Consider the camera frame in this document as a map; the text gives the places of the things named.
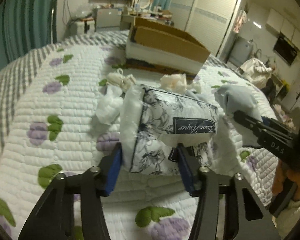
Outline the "right hand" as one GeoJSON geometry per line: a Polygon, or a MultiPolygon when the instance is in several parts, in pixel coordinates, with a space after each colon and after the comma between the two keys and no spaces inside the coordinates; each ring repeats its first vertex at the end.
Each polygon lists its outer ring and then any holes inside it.
{"type": "Polygon", "coordinates": [[[278,165],[276,167],[275,178],[272,186],[272,193],[274,196],[277,196],[279,193],[283,191],[283,184],[285,179],[289,179],[290,181],[297,184],[296,192],[294,193],[293,200],[295,202],[300,200],[300,171],[294,171],[291,168],[288,168],[285,172],[283,170],[283,163],[279,160],[278,165]]]}

